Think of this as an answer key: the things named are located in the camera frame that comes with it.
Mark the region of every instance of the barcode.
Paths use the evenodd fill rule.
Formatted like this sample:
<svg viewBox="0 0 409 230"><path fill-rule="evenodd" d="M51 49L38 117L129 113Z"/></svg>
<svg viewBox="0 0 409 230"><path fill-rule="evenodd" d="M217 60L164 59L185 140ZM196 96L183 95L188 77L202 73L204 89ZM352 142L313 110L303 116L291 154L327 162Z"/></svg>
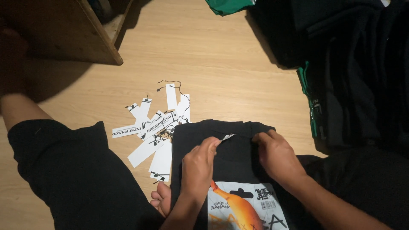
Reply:
<svg viewBox="0 0 409 230"><path fill-rule="evenodd" d="M262 201L261 202L261 208L263 210L276 208L276 203L274 201Z"/></svg>

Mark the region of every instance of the banana graphic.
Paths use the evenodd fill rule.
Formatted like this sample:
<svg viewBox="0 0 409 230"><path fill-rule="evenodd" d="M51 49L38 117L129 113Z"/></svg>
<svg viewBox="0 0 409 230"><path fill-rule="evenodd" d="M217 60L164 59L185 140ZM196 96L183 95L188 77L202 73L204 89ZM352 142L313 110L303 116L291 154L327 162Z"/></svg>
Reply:
<svg viewBox="0 0 409 230"><path fill-rule="evenodd" d="M247 200L221 190L213 180L211 181L210 186L214 193L223 197L227 201L231 210L237 218L239 229L264 229L260 217L254 210L253 206Z"/></svg>

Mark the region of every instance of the wooden cabinet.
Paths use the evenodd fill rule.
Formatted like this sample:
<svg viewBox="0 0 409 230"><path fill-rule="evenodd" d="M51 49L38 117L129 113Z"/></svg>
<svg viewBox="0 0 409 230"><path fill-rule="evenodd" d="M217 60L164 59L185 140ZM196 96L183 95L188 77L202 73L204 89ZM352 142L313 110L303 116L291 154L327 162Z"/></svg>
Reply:
<svg viewBox="0 0 409 230"><path fill-rule="evenodd" d="M133 0L110 0L101 24L87 0L0 0L0 16L30 44L29 56L121 65L114 43Z"/></svg>

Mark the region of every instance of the graphic print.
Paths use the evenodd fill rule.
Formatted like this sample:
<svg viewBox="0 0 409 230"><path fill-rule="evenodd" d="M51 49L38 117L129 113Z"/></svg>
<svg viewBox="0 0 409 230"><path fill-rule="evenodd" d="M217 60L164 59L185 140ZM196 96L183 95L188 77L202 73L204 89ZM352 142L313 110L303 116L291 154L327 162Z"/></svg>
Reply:
<svg viewBox="0 0 409 230"><path fill-rule="evenodd" d="M283 211L271 184L212 181L207 193L208 230L284 230Z"/></svg>

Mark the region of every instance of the wooden floor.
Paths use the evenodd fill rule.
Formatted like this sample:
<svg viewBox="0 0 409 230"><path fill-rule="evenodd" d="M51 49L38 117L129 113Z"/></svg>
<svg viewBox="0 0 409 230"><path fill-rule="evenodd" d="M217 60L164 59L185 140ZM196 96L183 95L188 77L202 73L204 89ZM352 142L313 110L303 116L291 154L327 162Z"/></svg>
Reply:
<svg viewBox="0 0 409 230"><path fill-rule="evenodd" d="M135 122L125 106L153 99L149 117L165 111L166 92L157 82L181 81L191 97L191 119L258 121L276 127L297 154L323 156L311 138L309 109L294 70L271 64L246 12L220 17L204 0L152 0L128 29L119 52L122 66L32 60L27 74L40 106L72 129L104 121L110 148L125 162L147 197L155 189L148 169L127 156L142 142L136 135L112 139L113 128ZM48 230L48 207L17 173L0 124L0 229Z"/></svg>

